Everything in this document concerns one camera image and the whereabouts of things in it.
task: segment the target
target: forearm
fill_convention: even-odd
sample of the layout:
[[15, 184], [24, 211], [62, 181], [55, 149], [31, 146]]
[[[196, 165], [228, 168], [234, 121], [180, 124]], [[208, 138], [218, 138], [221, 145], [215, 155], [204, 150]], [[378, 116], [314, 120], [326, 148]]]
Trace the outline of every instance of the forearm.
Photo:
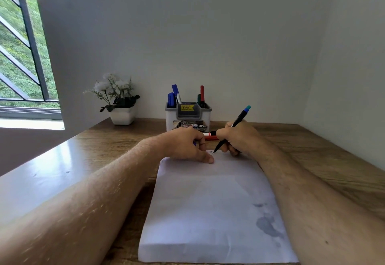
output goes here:
[[2, 229], [0, 264], [99, 264], [163, 157], [156, 137], [144, 140]]
[[291, 244], [303, 265], [379, 264], [385, 224], [302, 168], [264, 138], [255, 158], [275, 193]]

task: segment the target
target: window sill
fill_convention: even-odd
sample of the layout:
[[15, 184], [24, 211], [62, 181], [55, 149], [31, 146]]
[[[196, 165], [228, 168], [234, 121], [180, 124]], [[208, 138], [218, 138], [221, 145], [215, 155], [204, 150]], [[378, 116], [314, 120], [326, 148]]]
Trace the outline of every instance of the window sill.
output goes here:
[[0, 128], [64, 130], [62, 120], [0, 118]]

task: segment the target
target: person's left hand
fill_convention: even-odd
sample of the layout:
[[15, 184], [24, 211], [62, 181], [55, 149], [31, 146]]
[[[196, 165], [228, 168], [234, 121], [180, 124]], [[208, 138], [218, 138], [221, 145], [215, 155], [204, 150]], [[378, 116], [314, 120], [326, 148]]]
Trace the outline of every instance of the person's left hand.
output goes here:
[[177, 128], [158, 136], [164, 145], [166, 157], [197, 160], [208, 164], [214, 162], [213, 156], [206, 152], [203, 133], [192, 127]]

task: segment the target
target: black marker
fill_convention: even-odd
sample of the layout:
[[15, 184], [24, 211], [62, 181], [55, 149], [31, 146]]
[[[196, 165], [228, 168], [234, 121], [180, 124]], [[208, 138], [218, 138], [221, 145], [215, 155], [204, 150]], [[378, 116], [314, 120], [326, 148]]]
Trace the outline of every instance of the black marker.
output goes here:
[[[251, 106], [248, 105], [241, 113], [240, 115], [238, 116], [238, 118], [234, 121], [233, 125], [231, 125], [231, 127], [235, 127], [237, 126], [237, 124], [239, 122], [241, 122], [243, 120], [243, 118], [247, 115], [247, 113], [249, 112]], [[219, 141], [218, 145], [216, 146], [216, 148], [214, 149], [214, 152], [216, 152], [217, 150], [219, 150], [221, 148], [221, 146], [223, 146], [224, 143], [226, 143], [227, 140], [221, 140]]]

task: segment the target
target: flower pot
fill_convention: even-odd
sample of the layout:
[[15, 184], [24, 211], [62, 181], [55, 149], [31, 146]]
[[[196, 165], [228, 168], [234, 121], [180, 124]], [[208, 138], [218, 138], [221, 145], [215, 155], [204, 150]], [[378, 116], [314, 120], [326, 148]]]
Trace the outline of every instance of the flower pot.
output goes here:
[[110, 117], [115, 125], [130, 125], [136, 115], [136, 107], [115, 108], [110, 112]]

